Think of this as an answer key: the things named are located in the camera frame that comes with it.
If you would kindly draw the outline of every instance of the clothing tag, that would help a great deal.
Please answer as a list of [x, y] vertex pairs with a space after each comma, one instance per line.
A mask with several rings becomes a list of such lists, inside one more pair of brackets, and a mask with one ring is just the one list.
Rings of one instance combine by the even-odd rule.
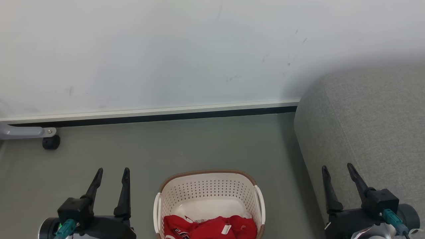
[[188, 223], [193, 223], [192, 219], [188, 218], [187, 216], [184, 216], [184, 217]]
[[227, 235], [232, 225], [225, 225], [223, 230], [221, 231], [221, 234]]

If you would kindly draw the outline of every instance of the metal stand leg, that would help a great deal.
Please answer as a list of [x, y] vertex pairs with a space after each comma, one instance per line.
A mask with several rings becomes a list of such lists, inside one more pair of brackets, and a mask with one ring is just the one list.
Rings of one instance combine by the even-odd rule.
[[57, 149], [60, 137], [56, 135], [56, 128], [42, 127], [15, 127], [0, 122], [0, 139], [29, 139], [44, 138], [43, 148]]

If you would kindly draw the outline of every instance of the black caster wheel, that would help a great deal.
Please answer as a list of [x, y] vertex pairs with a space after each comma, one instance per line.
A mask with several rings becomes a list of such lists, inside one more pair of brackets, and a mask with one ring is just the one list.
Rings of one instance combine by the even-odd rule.
[[57, 149], [60, 145], [59, 135], [55, 135], [49, 138], [43, 138], [43, 148], [44, 149]]

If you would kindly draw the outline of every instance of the black baseboard strip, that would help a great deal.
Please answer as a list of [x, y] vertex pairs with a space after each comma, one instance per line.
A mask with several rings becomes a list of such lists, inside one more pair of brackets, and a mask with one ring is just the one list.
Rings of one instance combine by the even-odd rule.
[[200, 119], [200, 118], [259, 115], [259, 114], [278, 114], [278, 113], [295, 112], [296, 109], [297, 109], [296, 106], [286, 106], [286, 107], [274, 107], [274, 108], [211, 111], [211, 112], [184, 113], [184, 114], [165, 114], [165, 115], [134, 116], [134, 117], [107, 118], [107, 119], [82, 119], [82, 120], [57, 121], [57, 122], [25, 123], [25, 124], [15, 124], [12, 126], [38, 126], [38, 127], [44, 127], [44, 128], [46, 127], [60, 128], [60, 127], [109, 125], [109, 124], [122, 124], [122, 123], [135, 123], [135, 122], [164, 121], [164, 120], [187, 120], [187, 119]]

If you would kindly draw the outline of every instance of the brown basket rim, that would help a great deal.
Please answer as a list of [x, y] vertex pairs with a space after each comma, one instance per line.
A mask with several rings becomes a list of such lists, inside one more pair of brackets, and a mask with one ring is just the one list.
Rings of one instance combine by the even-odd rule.
[[253, 186], [257, 185], [257, 183], [251, 177], [251, 175], [249, 175], [249, 174], [247, 174], [243, 171], [239, 171], [239, 170], [197, 170], [197, 171], [190, 171], [190, 172], [186, 172], [186, 173], [174, 174], [173, 176], [167, 178], [161, 184], [161, 186], [159, 187], [159, 193], [162, 193], [162, 190], [165, 188], [167, 183], [169, 183], [171, 180], [176, 179], [176, 178], [181, 178], [181, 177], [184, 177], [184, 176], [192, 176], [192, 175], [197, 175], [197, 174], [240, 174], [240, 175], [248, 178], [251, 181]]

